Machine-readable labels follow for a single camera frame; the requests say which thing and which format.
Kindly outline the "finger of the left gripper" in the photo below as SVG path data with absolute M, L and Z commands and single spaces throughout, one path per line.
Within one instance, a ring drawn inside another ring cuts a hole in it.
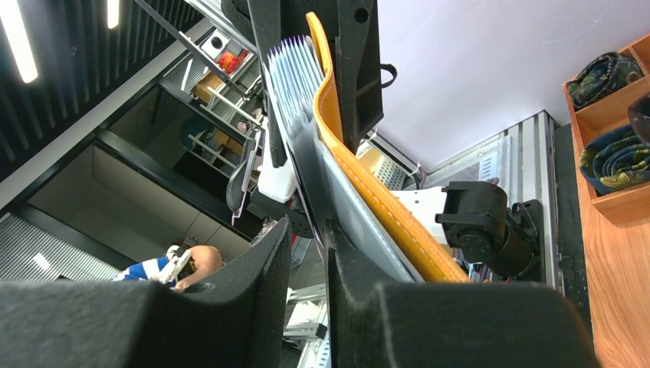
M 355 152 L 383 118 L 377 2 L 339 1 L 338 22 L 336 88 L 343 143 Z
M 262 72 L 264 76 L 264 89 L 268 101 L 268 137 L 271 162 L 274 168 L 282 167 L 287 161 L 280 127 L 277 118 L 277 109 L 274 107 L 270 72 L 270 50 L 277 46 L 281 40 L 281 13 L 280 1 L 274 0 L 248 0 L 248 9 L 255 44 L 260 54 Z

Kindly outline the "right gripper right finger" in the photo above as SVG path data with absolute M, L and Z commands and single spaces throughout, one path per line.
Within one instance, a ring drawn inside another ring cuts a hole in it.
M 536 283 L 393 280 L 324 227 L 335 367 L 597 367 L 573 305 Z

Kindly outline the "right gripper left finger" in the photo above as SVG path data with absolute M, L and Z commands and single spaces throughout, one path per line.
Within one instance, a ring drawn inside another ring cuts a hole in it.
M 278 367 L 291 224 L 199 293 L 142 281 L 1 284 L 3 367 Z

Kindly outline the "yellow leather card holder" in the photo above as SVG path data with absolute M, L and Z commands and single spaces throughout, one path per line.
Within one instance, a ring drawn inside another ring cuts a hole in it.
M 406 282 L 466 282 L 425 226 L 341 141 L 342 121 L 327 34 L 314 12 L 307 36 L 270 50 L 280 132 L 314 234 L 338 225 L 353 248 Z

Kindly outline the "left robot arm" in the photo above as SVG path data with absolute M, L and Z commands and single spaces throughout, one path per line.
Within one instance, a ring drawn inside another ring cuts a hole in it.
M 312 229 L 342 227 L 399 280 L 464 281 L 458 248 L 504 281 L 539 281 L 540 203 L 488 182 L 391 192 L 356 157 L 383 115 L 374 1 L 249 1 L 265 87 Z

